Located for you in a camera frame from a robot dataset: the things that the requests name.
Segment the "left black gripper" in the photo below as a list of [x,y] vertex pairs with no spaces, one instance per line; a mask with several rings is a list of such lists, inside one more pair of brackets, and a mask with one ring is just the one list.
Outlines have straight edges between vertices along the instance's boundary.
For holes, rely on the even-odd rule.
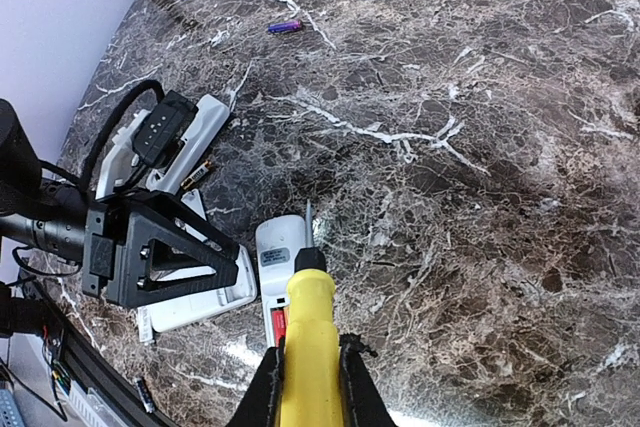
[[[176,195],[140,191],[136,199],[153,212],[134,211],[129,218],[122,207],[90,206],[82,258],[81,289],[85,295],[103,296],[111,304],[137,308],[236,282],[240,245],[235,240]],[[219,248],[214,249],[180,229],[175,219]],[[193,266],[211,267],[214,272],[170,281],[150,277],[152,271],[177,271]]]

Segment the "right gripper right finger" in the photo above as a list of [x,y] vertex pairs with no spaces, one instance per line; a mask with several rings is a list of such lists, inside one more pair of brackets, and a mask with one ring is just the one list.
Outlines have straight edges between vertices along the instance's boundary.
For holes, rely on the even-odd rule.
[[378,353],[366,345],[358,334],[341,334],[339,346],[339,374],[345,425],[395,426],[396,423],[390,416],[362,358],[364,354],[377,358]]

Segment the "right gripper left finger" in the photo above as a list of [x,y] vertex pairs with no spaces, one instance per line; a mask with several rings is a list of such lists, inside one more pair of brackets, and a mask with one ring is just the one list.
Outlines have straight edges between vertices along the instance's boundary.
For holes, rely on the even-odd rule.
[[275,427],[281,424],[285,383],[285,338],[269,347],[228,427]]

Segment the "yellow handled screwdriver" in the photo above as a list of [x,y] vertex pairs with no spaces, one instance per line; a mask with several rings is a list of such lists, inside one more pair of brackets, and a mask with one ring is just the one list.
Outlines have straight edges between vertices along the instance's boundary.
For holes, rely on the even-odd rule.
[[289,316],[284,346],[281,426],[342,426],[339,334],[334,324],[335,282],[315,246],[313,211],[305,214],[305,247],[287,284]]

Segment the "white battery compartment cover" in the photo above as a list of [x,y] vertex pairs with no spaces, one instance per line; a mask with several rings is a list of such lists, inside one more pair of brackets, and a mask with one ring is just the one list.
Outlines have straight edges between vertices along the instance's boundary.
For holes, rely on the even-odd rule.
[[154,342],[154,331],[146,307],[137,308],[137,327],[139,341],[142,344],[149,345]]

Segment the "white remote control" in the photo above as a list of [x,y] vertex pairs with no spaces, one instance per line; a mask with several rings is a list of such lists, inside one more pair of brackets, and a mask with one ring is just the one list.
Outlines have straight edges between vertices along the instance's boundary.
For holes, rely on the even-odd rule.
[[258,294],[248,250],[240,247],[238,275],[232,286],[190,294],[145,307],[150,327],[159,333],[200,322],[252,303]]
[[287,321],[287,284],[294,275],[295,258],[306,244],[305,221],[299,215],[272,218],[257,227],[255,240],[266,342],[276,347],[271,311],[283,309]]

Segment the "black gold AAA battery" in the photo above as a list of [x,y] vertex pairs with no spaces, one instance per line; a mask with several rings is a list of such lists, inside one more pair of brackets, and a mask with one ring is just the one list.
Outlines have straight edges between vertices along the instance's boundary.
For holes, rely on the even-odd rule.
[[182,181],[181,188],[185,192],[192,190],[200,181],[202,181],[211,172],[212,168],[213,168],[213,162],[209,159],[205,160]]

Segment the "white remote with display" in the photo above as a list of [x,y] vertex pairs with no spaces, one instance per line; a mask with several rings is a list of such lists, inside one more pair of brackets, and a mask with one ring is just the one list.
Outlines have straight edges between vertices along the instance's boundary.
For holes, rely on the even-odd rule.
[[209,94],[193,103],[168,92],[113,135],[95,197],[123,192],[140,181],[151,191],[178,193],[230,116],[231,109]]

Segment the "purple AAA battery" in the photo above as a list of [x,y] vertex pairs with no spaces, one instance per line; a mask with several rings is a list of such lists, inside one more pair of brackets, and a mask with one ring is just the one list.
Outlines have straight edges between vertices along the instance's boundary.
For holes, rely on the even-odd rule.
[[278,22],[270,24],[267,27],[267,32],[270,34],[285,34],[299,32],[304,29],[304,24],[298,19],[288,20],[284,22]]

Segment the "small white battery cover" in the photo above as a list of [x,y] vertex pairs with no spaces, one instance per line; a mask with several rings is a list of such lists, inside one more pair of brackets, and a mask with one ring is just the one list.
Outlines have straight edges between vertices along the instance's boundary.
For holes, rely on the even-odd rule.
[[192,189],[184,193],[181,201],[201,218],[207,219],[201,193],[198,189]]

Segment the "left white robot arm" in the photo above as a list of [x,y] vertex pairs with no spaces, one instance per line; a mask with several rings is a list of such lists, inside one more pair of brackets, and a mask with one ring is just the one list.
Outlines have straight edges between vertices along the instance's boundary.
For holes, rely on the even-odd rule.
[[12,105],[1,103],[1,234],[76,263],[83,292],[132,309],[226,288],[237,281],[240,246],[171,192],[124,184],[88,190],[108,134],[134,101],[113,111],[81,177],[46,179]]

